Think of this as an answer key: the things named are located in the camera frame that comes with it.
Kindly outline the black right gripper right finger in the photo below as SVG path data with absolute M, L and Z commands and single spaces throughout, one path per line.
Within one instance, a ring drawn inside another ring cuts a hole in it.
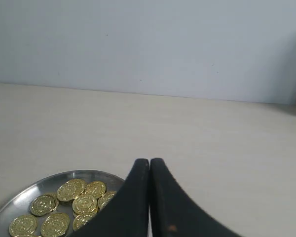
M 175 180 L 165 161 L 150 161 L 149 205 L 154 237 L 237 237 L 201 209 Z

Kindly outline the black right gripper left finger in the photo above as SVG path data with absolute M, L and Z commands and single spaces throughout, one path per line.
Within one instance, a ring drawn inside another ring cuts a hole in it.
M 149 161 L 137 159 L 109 203 L 73 237 L 146 237 L 148 235 Z

